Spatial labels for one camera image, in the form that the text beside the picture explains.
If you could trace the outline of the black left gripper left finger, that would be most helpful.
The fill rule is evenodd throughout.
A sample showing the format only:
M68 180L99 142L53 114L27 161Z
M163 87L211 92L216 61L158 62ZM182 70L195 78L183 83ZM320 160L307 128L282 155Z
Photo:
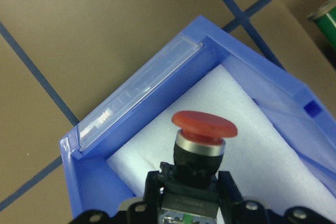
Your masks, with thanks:
M157 170L148 172L145 180L145 190L143 200L156 208L161 208L164 188L164 176Z

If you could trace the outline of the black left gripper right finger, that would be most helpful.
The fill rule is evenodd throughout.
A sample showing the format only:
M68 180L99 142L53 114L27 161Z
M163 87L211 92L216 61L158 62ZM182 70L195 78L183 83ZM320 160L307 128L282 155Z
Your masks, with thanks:
M232 208L243 201L243 197L228 171L218 172L217 189L221 208Z

